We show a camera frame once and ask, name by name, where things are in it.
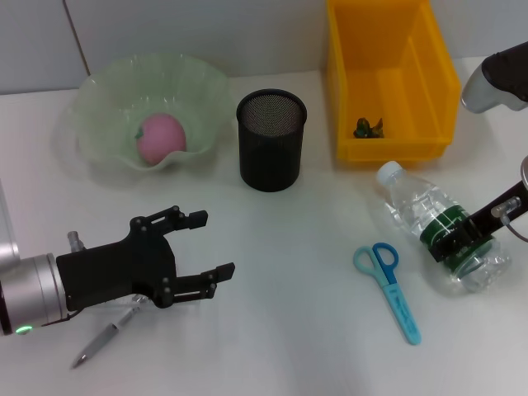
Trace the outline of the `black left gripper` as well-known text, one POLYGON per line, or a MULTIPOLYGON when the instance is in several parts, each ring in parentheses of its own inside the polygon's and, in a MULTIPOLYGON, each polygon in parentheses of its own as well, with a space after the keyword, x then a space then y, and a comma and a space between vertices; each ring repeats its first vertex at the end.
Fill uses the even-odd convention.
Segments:
POLYGON ((193 276, 177 277, 175 257, 164 235, 205 227, 206 210, 184 214, 177 205, 130 221, 128 235, 116 243, 56 258, 66 306, 81 310, 126 295, 140 294, 165 309, 213 299, 218 284, 232 279, 230 262, 193 276))

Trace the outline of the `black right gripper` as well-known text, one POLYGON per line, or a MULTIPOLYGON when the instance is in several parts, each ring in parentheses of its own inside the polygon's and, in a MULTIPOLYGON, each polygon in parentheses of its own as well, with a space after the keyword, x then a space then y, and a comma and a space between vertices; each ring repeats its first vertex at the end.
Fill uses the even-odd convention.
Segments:
POLYGON ((523 178, 468 220, 457 221, 451 229, 442 229, 431 239, 429 253, 436 262, 442 262, 463 248, 471 248, 488 236, 506 227, 519 239, 527 239, 516 231, 512 221, 527 213, 527 180, 523 178))

